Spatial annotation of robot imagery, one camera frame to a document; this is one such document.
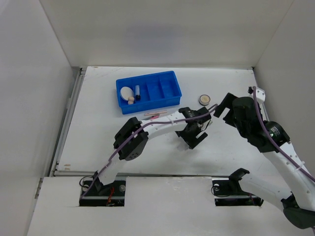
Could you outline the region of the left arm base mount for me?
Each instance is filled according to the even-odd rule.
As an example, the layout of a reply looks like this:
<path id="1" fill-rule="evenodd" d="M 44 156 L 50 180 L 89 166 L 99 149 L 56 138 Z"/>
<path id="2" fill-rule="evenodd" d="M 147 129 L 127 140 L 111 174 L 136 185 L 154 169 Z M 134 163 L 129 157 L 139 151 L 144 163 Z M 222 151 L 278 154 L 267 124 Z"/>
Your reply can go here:
<path id="1" fill-rule="evenodd" d="M 79 206 L 81 207 L 124 207 L 126 193 L 126 179 L 119 178 L 113 183 L 103 185 L 97 180 L 88 191 L 92 183 L 91 177 L 80 179 L 81 193 Z"/>

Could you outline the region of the round beige powder puff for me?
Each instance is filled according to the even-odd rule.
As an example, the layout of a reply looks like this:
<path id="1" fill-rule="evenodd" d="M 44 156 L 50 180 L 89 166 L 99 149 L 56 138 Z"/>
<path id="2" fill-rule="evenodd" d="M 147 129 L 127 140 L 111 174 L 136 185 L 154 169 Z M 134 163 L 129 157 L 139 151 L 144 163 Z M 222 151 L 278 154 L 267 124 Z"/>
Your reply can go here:
<path id="1" fill-rule="evenodd" d="M 129 87 L 122 87 L 120 89 L 120 97 L 125 101 L 129 101 L 130 97 L 134 97 L 133 89 Z"/>

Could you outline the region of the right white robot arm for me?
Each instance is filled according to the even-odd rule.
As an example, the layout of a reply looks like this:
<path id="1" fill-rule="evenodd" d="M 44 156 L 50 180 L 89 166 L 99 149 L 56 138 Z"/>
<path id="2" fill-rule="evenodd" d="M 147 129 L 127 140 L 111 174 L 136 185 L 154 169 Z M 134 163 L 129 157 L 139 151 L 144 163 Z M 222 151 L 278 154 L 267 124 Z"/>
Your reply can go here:
<path id="1" fill-rule="evenodd" d="M 289 135 L 280 124 L 264 120 L 260 104 L 264 94 L 237 97 L 228 93 L 217 106 L 214 116 L 220 117 L 225 109 L 225 123 L 235 127 L 241 137 L 258 149 L 277 169 L 288 185 L 280 188 L 250 171 L 239 168 L 224 181 L 214 180 L 214 193 L 218 197 L 255 195 L 283 212 L 287 220 L 299 229 L 315 226 L 315 179 L 296 154 Z"/>

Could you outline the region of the round compact case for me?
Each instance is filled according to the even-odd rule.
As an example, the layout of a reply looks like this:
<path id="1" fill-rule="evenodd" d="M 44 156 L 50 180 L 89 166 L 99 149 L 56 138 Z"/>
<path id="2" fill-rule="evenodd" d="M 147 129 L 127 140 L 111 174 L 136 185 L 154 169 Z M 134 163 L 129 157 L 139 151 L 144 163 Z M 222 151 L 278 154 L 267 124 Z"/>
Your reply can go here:
<path id="1" fill-rule="evenodd" d="M 207 106 L 210 104 L 211 98 L 210 96 L 203 94 L 199 97 L 199 104 L 202 106 Z"/>

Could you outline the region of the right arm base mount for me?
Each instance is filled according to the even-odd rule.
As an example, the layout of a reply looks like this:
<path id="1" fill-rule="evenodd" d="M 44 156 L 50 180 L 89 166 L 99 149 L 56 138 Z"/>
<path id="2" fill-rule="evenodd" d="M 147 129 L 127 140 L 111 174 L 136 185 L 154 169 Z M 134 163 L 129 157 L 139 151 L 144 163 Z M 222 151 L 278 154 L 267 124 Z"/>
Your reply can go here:
<path id="1" fill-rule="evenodd" d="M 240 180 L 250 172 L 239 168 L 227 177 L 215 177 L 212 179 L 211 193 L 215 197 L 217 207 L 254 206 L 260 207 L 264 200 L 252 193 L 243 191 Z"/>

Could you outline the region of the clear tube black cap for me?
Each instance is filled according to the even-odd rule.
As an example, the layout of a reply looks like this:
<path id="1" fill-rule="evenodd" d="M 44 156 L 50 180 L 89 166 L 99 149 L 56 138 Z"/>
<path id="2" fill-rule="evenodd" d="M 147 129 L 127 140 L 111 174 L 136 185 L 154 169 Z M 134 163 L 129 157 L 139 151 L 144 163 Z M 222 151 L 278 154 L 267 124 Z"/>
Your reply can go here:
<path id="1" fill-rule="evenodd" d="M 139 85 L 135 86 L 134 95 L 135 95 L 135 100 L 136 101 L 139 101 L 141 99 L 140 86 Z"/>

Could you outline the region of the beige makeup sponge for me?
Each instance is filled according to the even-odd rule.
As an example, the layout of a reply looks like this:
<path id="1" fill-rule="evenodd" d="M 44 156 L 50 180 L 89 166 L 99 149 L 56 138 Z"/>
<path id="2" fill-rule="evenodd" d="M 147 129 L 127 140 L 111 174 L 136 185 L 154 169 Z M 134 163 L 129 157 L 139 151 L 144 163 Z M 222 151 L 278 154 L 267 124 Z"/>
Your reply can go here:
<path id="1" fill-rule="evenodd" d="M 135 98 L 134 98 L 134 97 L 129 97 L 128 100 L 127 100 L 127 103 L 128 103 L 129 105 L 132 105 L 132 104 L 134 104 L 134 101 L 135 101 Z"/>

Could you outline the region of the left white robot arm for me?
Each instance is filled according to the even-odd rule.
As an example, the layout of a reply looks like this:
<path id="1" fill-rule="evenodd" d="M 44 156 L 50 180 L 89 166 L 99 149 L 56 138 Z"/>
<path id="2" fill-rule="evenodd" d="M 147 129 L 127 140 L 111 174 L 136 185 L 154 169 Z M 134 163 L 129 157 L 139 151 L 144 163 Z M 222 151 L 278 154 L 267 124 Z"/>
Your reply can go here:
<path id="1" fill-rule="evenodd" d="M 207 137 L 204 128 L 211 122 L 210 111 L 205 107 L 199 110 L 180 108 L 157 119 L 130 118 L 115 135 L 114 152 L 107 164 L 93 175 L 94 191 L 99 195 L 107 194 L 125 163 L 139 157 L 149 140 L 174 132 L 190 149 L 194 149 Z"/>

